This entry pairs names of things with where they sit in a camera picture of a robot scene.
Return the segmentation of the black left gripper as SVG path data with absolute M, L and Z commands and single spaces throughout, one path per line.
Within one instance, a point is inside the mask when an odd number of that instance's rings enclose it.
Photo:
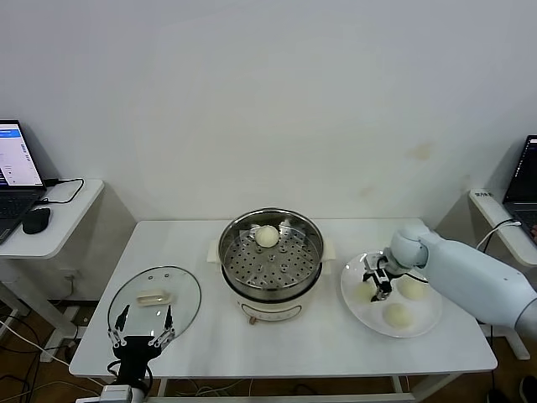
M 172 307 L 168 305 L 164 330 L 152 339 L 151 336 L 126 336 L 123 331 L 128 319 L 130 305 L 126 305 L 119 313 L 108 315 L 107 334 L 115 348 L 115 357 L 119 361 L 116 381 L 120 385 L 141 385 L 146 376 L 153 380 L 149 362 L 156 359 L 175 339 Z

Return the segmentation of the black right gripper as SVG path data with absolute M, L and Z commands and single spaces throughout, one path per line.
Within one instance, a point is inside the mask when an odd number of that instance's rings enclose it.
M 371 282 L 376 285 L 376 291 L 371 298 L 371 302 L 385 301 L 393 290 L 389 277 L 399 276 L 397 268 L 391 265 L 384 251 L 365 253 L 362 263 L 365 270 L 362 282 Z M 378 276 L 377 270 L 382 270 L 383 276 Z

